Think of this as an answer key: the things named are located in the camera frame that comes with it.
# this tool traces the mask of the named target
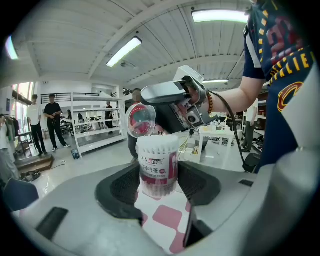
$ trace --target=man in white shirt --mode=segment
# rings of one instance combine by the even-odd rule
[[[249,153],[252,147],[252,142],[254,140],[254,132],[256,123],[258,121],[258,106],[259,101],[256,98],[251,107],[246,111],[246,124],[245,124],[245,139],[242,144],[244,153]]]
[[[42,137],[42,130],[41,130],[41,124],[40,124],[42,111],[41,111],[41,106],[37,104],[37,99],[38,99],[38,95],[36,95],[36,94],[32,95],[32,98],[31,98],[32,105],[28,107],[26,115],[27,115],[28,121],[31,125],[31,131],[32,131],[34,144],[39,151],[38,156],[41,157],[42,154],[47,155],[48,153],[46,151],[44,138]]]

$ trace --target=ceiling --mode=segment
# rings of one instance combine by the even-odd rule
[[[88,81],[143,88],[170,81],[189,65],[205,80],[229,79],[207,87],[240,85],[245,24],[194,23],[191,11],[244,11],[248,0],[47,0],[12,35],[19,59],[3,57],[0,79]],[[134,36],[142,44],[114,67],[110,58]]]

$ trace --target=white table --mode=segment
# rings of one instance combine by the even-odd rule
[[[199,135],[200,135],[199,154],[197,155],[197,157],[194,158],[196,163],[200,163],[204,137],[218,137],[218,138],[226,138],[226,139],[228,139],[228,144],[227,144],[227,147],[226,147],[226,153],[225,153],[224,160],[223,160],[222,167],[221,167],[222,169],[226,169],[227,160],[228,160],[229,153],[230,153],[230,150],[231,150],[232,140],[235,137],[234,132],[230,131],[230,130],[228,130],[228,131],[212,130],[211,126],[207,126],[207,127],[201,127],[199,129]],[[220,155],[220,152],[221,152],[222,141],[223,140],[220,139],[218,155]]]

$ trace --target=chair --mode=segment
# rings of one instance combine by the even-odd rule
[[[12,212],[22,210],[39,199],[35,185],[17,179],[9,179],[3,190],[3,200]]]

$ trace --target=floor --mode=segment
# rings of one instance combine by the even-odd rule
[[[194,138],[189,138],[188,133],[180,133],[179,137],[180,144],[185,142],[187,138],[188,144],[193,145],[195,143]],[[83,158],[77,160],[74,160],[71,154],[71,150],[77,148],[75,139],[66,135],[65,141],[71,147],[63,148],[57,140],[58,150],[55,152],[51,152],[51,141],[49,139],[44,141],[48,153],[53,155],[55,161],[52,169],[43,171],[41,177],[33,181],[40,198],[44,198],[68,179],[127,164],[132,160],[126,140],[83,154]],[[205,150],[202,152],[200,163],[221,168],[227,147],[222,146],[220,155],[218,155],[218,149],[219,144],[209,140]],[[31,150],[32,155],[35,156],[34,147],[31,147]],[[226,165],[228,171],[244,171],[236,144],[231,147],[229,159],[230,161]],[[184,160],[183,153],[180,155],[180,160]],[[154,198],[146,195],[141,186],[137,191],[137,195],[135,207],[143,212],[142,228],[144,231],[166,253],[175,254],[183,251],[183,240],[187,229],[190,205],[179,185],[177,184],[175,192],[163,198]]]

